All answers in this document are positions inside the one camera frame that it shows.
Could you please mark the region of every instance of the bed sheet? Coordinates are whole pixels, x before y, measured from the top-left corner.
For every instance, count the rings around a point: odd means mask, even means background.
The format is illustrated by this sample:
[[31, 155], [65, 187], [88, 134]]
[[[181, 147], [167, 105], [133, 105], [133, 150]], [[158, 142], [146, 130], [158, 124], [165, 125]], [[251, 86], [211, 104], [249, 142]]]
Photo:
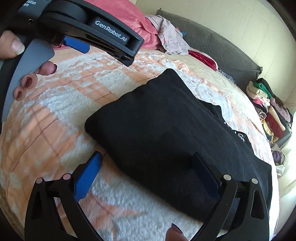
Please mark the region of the bed sheet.
[[[0, 136], [0, 207], [8, 210], [5, 215], [21, 236], [34, 181], [38, 177], [59, 179], [98, 150], [104, 157], [103, 166], [80, 205], [105, 241], [164, 240], [172, 222], [188, 239], [193, 237], [201, 222], [124, 175], [84, 130], [86, 119], [100, 107], [172, 68], [197, 98], [220, 105], [228, 125], [246, 133], [255, 155], [272, 166], [272, 238], [279, 215], [279, 191], [269, 143], [246, 95], [222, 74], [189, 55], [143, 49], [130, 67], [93, 47], [85, 55], [73, 49], [59, 50], [53, 61], [57, 72], [39, 76], [37, 87], [23, 101], [13, 103]], [[59, 201], [57, 206], [72, 234]]]

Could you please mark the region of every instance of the teal object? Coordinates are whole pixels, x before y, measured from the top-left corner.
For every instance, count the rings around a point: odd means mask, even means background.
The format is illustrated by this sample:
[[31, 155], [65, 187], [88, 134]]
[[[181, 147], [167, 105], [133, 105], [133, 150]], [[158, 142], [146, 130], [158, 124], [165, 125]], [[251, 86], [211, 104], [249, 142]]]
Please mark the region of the teal object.
[[262, 84], [262, 83], [256, 83], [256, 82], [254, 82], [253, 84], [254, 84], [254, 86], [255, 86], [257, 89], [260, 89], [260, 90], [264, 91], [264, 92], [267, 94], [267, 96], [268, 96], [269, 99], [272, 97], [272, 95], [271, 95], [271, 94], [269, 93], [269, 91], [266, 89], [266, 87], [264, 86], [264, 84]]

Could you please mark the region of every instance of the gray quilted cushion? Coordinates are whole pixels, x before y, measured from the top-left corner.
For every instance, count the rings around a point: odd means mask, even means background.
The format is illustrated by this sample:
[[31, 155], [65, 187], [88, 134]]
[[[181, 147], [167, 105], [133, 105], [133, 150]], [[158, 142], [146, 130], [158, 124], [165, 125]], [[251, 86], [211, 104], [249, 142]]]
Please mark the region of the gray quilted cushion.
[[255, 64], [233, 43], [209, 28], [161, 9], [156, 15], [168, 19], [180, 31], [185, 32], [184, 40], [189, 46], [211, 56], [221, 70], [234, 78], [242, 91], [246, 91], [250, 80], [256, 81], [261, 74], [262, 67]]

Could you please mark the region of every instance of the pile of clothes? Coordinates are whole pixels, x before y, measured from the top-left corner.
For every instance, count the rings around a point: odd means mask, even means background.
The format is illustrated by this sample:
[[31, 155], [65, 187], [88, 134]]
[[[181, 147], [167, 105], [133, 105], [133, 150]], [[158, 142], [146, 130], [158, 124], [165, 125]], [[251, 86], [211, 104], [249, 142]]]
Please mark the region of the pile of clothes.
[[274, 95], [263, 78], [250, 81], [246, 93], [261, 120], [267, 139], [272, 143], [284, 136], [286, 128], [292, 126], [292, 115], [284, 103]]

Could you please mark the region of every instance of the finger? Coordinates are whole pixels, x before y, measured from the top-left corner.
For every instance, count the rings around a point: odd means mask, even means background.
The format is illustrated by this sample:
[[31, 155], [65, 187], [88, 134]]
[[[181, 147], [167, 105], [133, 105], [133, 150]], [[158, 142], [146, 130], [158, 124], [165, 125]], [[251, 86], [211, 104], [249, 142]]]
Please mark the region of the finger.
[[188, 241], [188, 239], [183, 235], [183, 232], [172, 223], [172, 227], [166, 232], [165, 241]]
[[0, 59], [14, 58], [24, 50], [25, 46], [13, 32], [4, 31], [0, 38]]
[[57, 65], [53, 62], [45, 62], [35, 73], [41, 75], [54, 74], [57, 71]]
[[17, 101], [21, 101], [25, 98], [27, 91], [21, 86], [17, 86], [13, 91], [13, 98]]
[[20, 83], [23, 89], [30, 90], [36, 86], [37, 80], [36, 74], [27, 74], [21, 79]]

